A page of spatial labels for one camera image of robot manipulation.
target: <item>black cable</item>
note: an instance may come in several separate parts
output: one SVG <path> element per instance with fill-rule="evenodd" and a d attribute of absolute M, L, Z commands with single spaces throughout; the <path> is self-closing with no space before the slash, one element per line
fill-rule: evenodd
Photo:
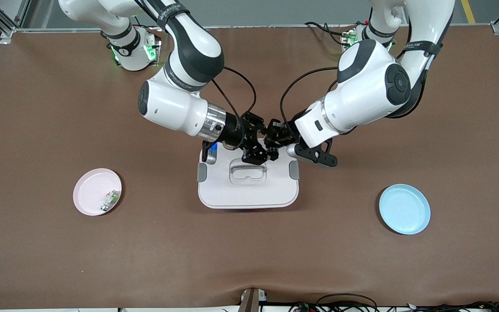
<path fill-rule="evenodd" d="M 327 312 L 322 306 L 318 305 L 317 308 L 323 310 L 323 312 Z"/>
<path fill-rule="evenodd" d="M 331 83 L 331 85 L 328 87 L 328 91 L 327 91 L 327 93 L 331 91 L 332 87 L 334 87 L 334 85 L 336 85 L 336 83 L 337 83 L 337 82 L 338 82 L 338 79 L 336 79 L 335 81 L 333 81 L 333 82 Z"/>
<path fill-rule="evenodd" d="M 353 296 L 353 297 L 367 299 L 375 305 L 375 310 L 378 312 L 378 305 L 376 304 L 375 300 L 372 300 L 371 298 L 369 298 L 367 296 L 363 296 L 363 295 L 359 295 L 359 294 L 351 294 L 348 292 L 345 292 L 345 293 L 341 292 L 339 294 L 330 294 L 330 295 L 322 296 L 321 298 L 317 299 L 317 302 L 315 302 L 315 304 L 319 304 L 319 302 L 321 302 L 321 300 L 323 300 L 323 299 L 330 298 L 330 297 L 339 297 L 339 296 Z"/>
<path fill-rule="evenodd" d="M 409 26 L 408 26 L 408 40 L 405 42 L 406 44 L 412 39 L 412 22 L 409 21 Z M 404 55 L 405 51 L 401 51 L 400 54 L 396 57 L 396 59 L 402 57 Z"/>
<path fill-rule="evenodd" d="M 341 42 L 341 41 L 336 40 L 336 38 L 333 36 L 333 32 L 332 32 L 332 31 L 331 31 L 331 29 L 328 27 L 328 25 L 325 23 L 325 24 L 324 24 L 324 26 L 325 26 L 325 28 L 327 28 L 327 32 L 328 32 L 328 34 L 331 36 L 331 38 L 334 40 L 334 42 L 336 42 L 336 43 L 338 43 L 338 44 L 340 44 L 341 46 L 344 46 L 344 47 L 350 47 L 350 46 L 351 46 L 351 45 L 350 45 L 350 44 L 348 44 L 348 43 L 343 43 L 343 42 Z"/>
<path fill-rule="evenodd" d="M 295 85 L 295 83 L 297 83 L 298 81 L 302 80 L 303 78 L 305 78 L 306 76 L 308 75 L 311 75 L 313 73 L 318 73 L 318 72 L 322 72 L 322 71 L 331 71 L 333 69 L 338 69 L 338 67 L 334 66 L 334 67 L 323 67 L 323 68 L 319 68 L 319 69 L 313 69 L 312 71 L 308 71 L 307 73 L 299 76 L 297 79 L 295 79 L 292 83 L 290 83 L 289 87 L 287 87 L 286 91 L 284 92 L 284 94 L 282 95 L 281 97 L 281 115 L 282 115 L 282 119 L 284 120 L 285 122 L 285 125 L 286 127 L 288 128 L 288 130 L 290 131 L 290 134 L 292 135 L 293 138 L 296 138 L 294 132 L 292 131 L 292 129 L 290 128 L 290 126 L 288 125 L 288 120 L 286 119 L 286 115 L 284 113 L 284 108 L 283 108 L 283 105 L 284 105 L 284 98 L 286 97 L 286 94 L 288 94 L 288 91 L 290 91 L 290 89 Z"/>
<path fill-rule="evenodd" d="M 292 310 L 298 306 L 298 303 L 296 302 L 295 304 L 293 304 L 293 306 L 290 307 L 290 309 L 288 310 L 288 312 L 292 312 Z"/>
<path fill-rule="evenodd" d="M 246 130 L 244 129 L 243 120 L 240 118 L 240 115 L 238 115 L 236 108 L 234 108 L 234 105 L 232 105 L 232 103 L 230 102 L 230 100 L 228 99 L 226 94 L 224 94 L 224 91 L 219 87 L 218 83 L 214 79 L 212 79 L 211 81 L 213 81 L 213 84 L 217 87 L 217 90 L 220 92 L 220 94 L 222 94 L 224 99 L 227 101 L 228 105 L 230 105 L 230 108 L 232 108 L 232 110 L 234 111 L 234 115 L 236 115 L 236 119 L 240 123 L 240 128 L 242 129 L 242 138 L 240 139 L 240 142 L 238 143 L 238 145 L 236 147 L 234 147 L 234 150 L 236 150 L 237 148 L 242 146 L 242 143 L 244 142 L 244 138 L 246 137 Z"/>
<path fill-rule="evenodd" d="M 145 6 L 145 4 L 143 3 L 143 0 L 142 2 L 140 2 L 140 0 L 134 0 L 134 2 L 136 2 L 136 4 L 142 8 L 142 10 L 144 10 L 144 12 L 152 19 L 152 20 L 156 20 L 156 17 L 154 16 L 154 14 L 147 8 L 147 6 Z"/>
<path fill-rule="evenodd" d="M 358 309 L 359 311 L 364 312 L 364 310 L 362 310 L 362 308 L 366 308 L 367 312 L 369 312 L 368 308 L 372 308 L 376 312 L 379 312 L 377 306 L 372 306 L 369 304 L 364 304 L 364 303 L 356 302 L 353 300 L 343 300 L 343 301 L 338 301 L 338 302 L 331 302 L 329 304 L 325 304 L 325 306 L 335 306 L 335 307 L 346 306 L 347 307 L 341 311 L 339 310 L 340 312 L 344 312 L 344 311 L 349 310 L 349 309 Z"/>
<path fill-rule="evenodd" d="M 238 303 L 237 303 L 237 305 L 238 305 L 238 306 L 239 306 L 240 304 L 242 304 L 242 301 L 241 301 L 240 299 L 238 299 L 238 298 L 236 298 L 236 297 L 230 297 L 230 298 L 232 298 L 233 300 L 237 301 L 237 302 L 238 302 Z"/>
<path fill-rule="evenodd" d="M 327 30 L 326 28 L 324 28 L 324 26 L 321 26 L 315 22 L 307 22 L 305 23 L 305 25 L 313 25 L 313 26 L 317 26 L 320 30 L 322 30 L 323 32 L 329 32 L 329 30 Z M 332 34 L 335 34 L 337 36 L 342 36 L 342 33 L 339 33 L 339 32 L 333 32 L 333 31 L 330 31 L 330 33 Z"/>
<path fill-rule="evenodd" d="M 249 113 L 253 107 L 255 106 L 255 103 L 257 102 L 257 92 L 255 91 L 255 87 L 253 86 L 253 84 L 251 83 L 251 81 L 249 79 L 247 79 L 244 75 L 242 75 L 241 73 L 239 73 L 238 71 L 235 71 L 234 69 L 231 69 L 230 67 L 226 67 L 224 66 L 224 69 L 226 69 L 227 71 L 231 71 L 233 72 L 234 74 L 236 75 L 239 75 L 240 77 L 242 77 L 242 79 L 244 79 L 249 87 L 251 88 L 251 90 L 253 91 L 253 103 L 250 105 L 250 107 L 247 109 L 247 111 L 245 111 L 241 117 L 243 118 L 247 113 Z"/>
<path fill-rule="evenodd" d="M 138 17 L 137 17 L 137 16 L 134 16 L 134 19 L 136 20 L 136 23 L 137 23 L 137 24 L 133 24 L 133 26 L 140 26 L 140 27 L 143 27 L 143 28 L 150 28 L 150 27 L 151 27 L 151 26 L 147 26 L 147 25 L 142 25 L 142 24 L 140 23 L 140 20 L 138 19 Z"/>

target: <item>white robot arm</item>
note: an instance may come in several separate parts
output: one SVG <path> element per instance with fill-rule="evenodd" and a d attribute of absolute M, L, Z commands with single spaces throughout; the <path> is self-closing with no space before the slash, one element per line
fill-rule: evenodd
<path fill-rule="evenodd" d="M 200 90 L 224 67 L 218 41 L 176 0 L 137 1 L 175 42 L 165 66 L 140 89 L 140 113 L 160 126 L 202 139 L 204 149 L 223 142 L 231 149 L 242 148 L 242 159 L 248 163 L 265 162 L 267 153 L 257 142 L 257 128 L 265 128 L 263 120 L 251 113 L 239 118 L 200 97 Z"/>
<path fill-rule="evenodd" d="M 293 121 L 269 126 L 251 113 L 242 117 L 200 97 L 202 90 L 224 67 L 218 41 L 204 30 L 177 0 L 59 0 L 74 20 L 97 24 L 121 53 L 126 69 L 147 66 L 147 36 L 133 28 L 127 16 L 145 11 L 175 43 L 165 66 L 140 89 L 138 109 L 151 122 L 202 139 L 205 161 L 216 142 L 243 150 L 242 161 L 260 165 L 278 158 L 288 146 L 290 156 L 324 166 L 336 158 L 321 144 L 339 134 L 382 117 L 403 117 L 420 100 L 426 73 L 441 48 L 455 0 L 370 0 L 369 23 L 355 28 L 357 42 L 338 63 L 335 90 L 299 113 Z M 386 50 L 402 20 L 398 7 L 409 15 L 412 35 L 402 62 Z M 265 148 L 257 141 L 265 134 Z"/>
<path fill-rule="evenodd" d="M 426 73 L 441 48 L 450 25 L 455 0 L 370 0 L 372 16 L 362 28 L 363 38 L 348 48 L 338 63 L 338 85 L 295 120 L 305 148 L 347 134 L 355 127 L 382 117 L 403 117 L 418 104 Z M 394 16 L 397 6 L 408 12 L 412 35 L 400 63 L 383 43 L 389 42 L 401 20 Z M 293 144 L 288 153 L 299 159 L 326 166 L 324 154 L 298 153 Z"/>
<path fill-rule="evenodd" d="M 155 35 L 130 23 L 130 16 L 143 12 L 135 1 L 59 0 L 59 5 L 70 19 L 97 25 L 126 70 L 140 71 L 156 61 Z"/>

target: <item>brown tablecloth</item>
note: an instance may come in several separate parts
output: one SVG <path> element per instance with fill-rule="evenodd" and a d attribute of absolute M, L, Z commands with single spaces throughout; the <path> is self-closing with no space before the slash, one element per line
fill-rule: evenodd
<path fill-rule="evenodd" d="M 280 117 L 293 79 L 340 55 L 316 29 L 212 33 L 226 65 L 255 84 L 254 111 L 266 120 Z M 137 110 L 139 87 L 158 68 L 116 67 L 97 33 L 14 34 L 0 47 L 0 309 L 227 305 L 250 286 L 269 300 L 499 300 L 499 36 L 453 26 L 444 44 L 420 107 L 335 138 L 334 169 L 301 164 L 293 205 L 214 211 L 198 199 L 200 141 Z M 287 114 L 334 79 L 300 81 Z M 232 73 L 217 81 L 240 111 L 251 103 Z M 227 107 L 212 86 L 202 97 Z M 71 198 L 94 168 L 123 181 L 120 205 L 101 217 L 82 215 Z M 396 183 L 430 202 L 418 235 L 379 220 L 378 197 Z"/>

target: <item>pink plate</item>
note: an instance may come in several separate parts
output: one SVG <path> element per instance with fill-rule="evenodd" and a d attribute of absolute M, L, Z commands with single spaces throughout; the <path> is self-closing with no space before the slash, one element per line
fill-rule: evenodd
<path fill-rule="evenodd" d="M 73 191 L 73 202 L 84 215 L 103 215 L 101 204 L 107 193 L 121 192 L 123 186 L 119 176 L 112 170 L 99 168 L 87 172 L 78 180 Z"/>

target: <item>wire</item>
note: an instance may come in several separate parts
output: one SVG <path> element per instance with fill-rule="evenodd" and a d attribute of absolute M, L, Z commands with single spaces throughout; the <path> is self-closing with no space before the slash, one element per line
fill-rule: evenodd
<path fill-rule="evenodd" d="M 293 304 L 293 306 L 291 306 L 291 307 L 290 307 L 290 309 L 288 310 L 288 312 L 292 312 L 292 310 L 293 310 L 296 306 L 298 306 L 298 302 L 295 302 L 295 303 Z"/>
<path fill-rule="evenodd" d="M 141 23 L 140 23 L 140 20 L 138 19 L 138 17 L 137 17 L 137 16 L 134 16 L 134 19 L 136 20 L 136 23 L 137 23 L 137 24 L 135 24 L 135 25 L 133 24 L 133 26 L 140 26 L 140 27 L 143 27 L 143 28 L 150 28 L 150 27 L 153 27 L 153 26 L 147 26 L 147 25 L 143 25 L 143 24 L 141 24 Z"/>
<path fill-rule="evenodd" d="M 284 120 L 285 122 L 285 125 L 286 127 L 288 128 L 288 130 L 290 131 L 290 134 L 292 135 L 293 138 L 296 138 L 294 132 L 292 131 L 292 129 L 290 128 L 290 126 L 288 125 L 288 120 L 286 119 L 286 115 L 284 113 L 284 108 L 283 108 L 283 105 L 284 105 L 284 98 L 286 97 L 286 94 L 288 94 L 288 91 L 290 91 L 290 89 L 300 80 L 302 80 L 303 78 L 307 77 L 308 75 L 311 75 L 313 73 L 318 73 L 318 72 L 322 72 L 322 71 L 331 71 L 333 69 L 337 69 L 338 67 L 323 67 L 323 68 L 318 68 L 318 69 L 313 69 L 312 71 L 308 71 L 307 73 L 299 76 L 297 79 L 295 79 L 292 83 L 290 83 L 289 87 L 287 87 L 286 91 L 284 92 L 284 94 L 282 95 L 281 97 L 281 115 L 282 115 L 282 119 Z"/>
<path fill-rule="evenodd" d="M 246 130 L 244 129 L 243 120 L 240 118 L 240 115 L 238 115 L 238 112 L 237 112 L 236 108 L 234 108 L 234 105 L 232 105 L 232 102 L 230 102 L 230 100 L 228 99 L 226 94 L 224 94 L 224 91 L 219 87 L 218 83 L 214 79 L 212 79 L 211 81 L 213 81 L 213 84 L 217 87 L 217 90 L 220 92 L 220 94 L 222 94 L 224 99 L 227 101 L 228 105 L 230 105 L 230 108 L 232 108 L 232 110 L 234 111 L 234 115 L 236 115 L 236 119 L 240 123 L 240 128 L 242 129 L 242 138 L 240 139 L 240 142 L 238 143 L 238 145 L 236 147 L 234 147 L 234 150 L 236 150 L 237 148 L 242 146 L 242 143 L 244 142 L 244 138 L 246 137 Z"/>
<path fill-rule="evenodd" d="M 409 26 L 408 26 L 408 40 L 405 42 L 406 44 L 412 39 L 412 22 L 410 21 L 409 22 Z M 405 51 L 401 51 L 400 54 L 398 54 L 398 56 L 396 57 L 396 59 L 402 57 L 404 55 Z"/>
<path fill-rule="evenodd" d="M 144 4 L 144 0 L 134 0 L 134 2 L 136 2 L 136 4 L 142 8 L 142 10 L 144 10 L 144 12 L 152 19 L 152 20 L 156 20 L 156 17 L 154 16 L 154 14 L 147 8 L 147 6 L 145 6 Z"/>
<path fill-rule="evenodd" d="M 328 25 L 325 23 L 325 24 L 324 24 L 324 26 L 325 26 L 325 28 L 327 28 L 327 32 L 328 32 L 328 34 L 331 36 L 331 38 L 334 40 L 334 42 L 336 42 L 336 43 L 338 43 L 338 44 L 340 44 L 341 46 L 344 46 L 344 47 L 350 47 L 350 46 L 351 46 L 351 45 L 350 45 L 350 44 L 348 44 L 348 43 L 343 43 L 343 42 L 341 42 L 341 41 L 336 40 L 336 38 L 333 36 L 333 32 L 332 32 L 332 31 L 331 31 L 331 29 L 328 27 Z"/>
<path fill-rule="evenodd" d="M 233 300 L 237 301 L 238 305 L 240 305 L 242 303 L 242 301 L 240 299 L 236 298 L 236 297 L 230 297 L 230 298 L 232 298 Z"/>
<path fill-rule="evenodd" d="M 327 93 L 331 91 L 332 87 L 334 87 L 334 85 L 336 85 L 336 83 L 337 83 L 337 82 L 338 82 L 338 79 L 335 79 L 335 80 L 331 83 L 331 85 L 328 87 L 328 91 L 327 91 Z"/>
<path fill-rule="evenodd" d="M 315 22 L 307 22 L 305 23 L 305 25 L 309 26 L 309 25 L 313 25 L 313 26 L 317 26 L 320 30 L 322 30 L 323 32 L 329 32 L 329 30 L 327 30 L 326 28 L 324 28 L 324 26 L 321 26 Z M 331 34 L 335 34 L 337 36 L 342 36 L 342 33 L 339 33 L 339 32 L 333 32 L 333 31 L 330 31 Z"/>
<path fill-rule="evenodd" d="M 241 73 L 239 73 L 238 71 L 235 71 L 234 69 L 231 69 L 230 67 L 226 67 L 224 66 L 224 69 L 226 69 L 227 71 L 231 71 L 233 72 L 234 74 L 236 75 L 239 75 L 240 77 L 242 77 L 242 79 L 244 79 L 249 87 L 251 88 L 251 90 L 253 91 L 253 103 L 250 105 L 250 107 L 247 109 L 247 111 L 245 111 L 243 114 L 242 114 L 242 118 L 247 114 L 249 113 L 253 107 L 255 106 L 255 103 L 257 102 L 257 92 L 255 91 L 255 87 L 253 86 L 253 84 L 251 83 L 250 80 L 248 80 L 244 75 L 242 75 Z"/>
<path fill-rule="evenodd" d="M 375 306 L 375 310 L 378 312 L 378 305 L 376 304 L 376 301 L 375 300 L 372 300 L 371 298 L 367 297 L 367 296 L 363 296 L 363 295 L 359 295 L 359 294 L 351 294 L 351 293 L 348 293 L 348 292 L 341 292 L 339 294 L 330 294 L 330 295 L 326 295 L 326 296 L 322 296 L 321 298 L 317 299 L 317 302 L 315 302 L 315 304 L 319 304 L 319 302 L 321 302 L 321 300 L 323 299 L 326 299 L 326 298 L 330 298 L 330 297 L 339 297 L 339 296 L 353 296 L 353 297 L 359 297 L 359 298 L 363 298 L 363 299 L 367 299 L 369 300 L 370 302 L 372 302 Z"/>

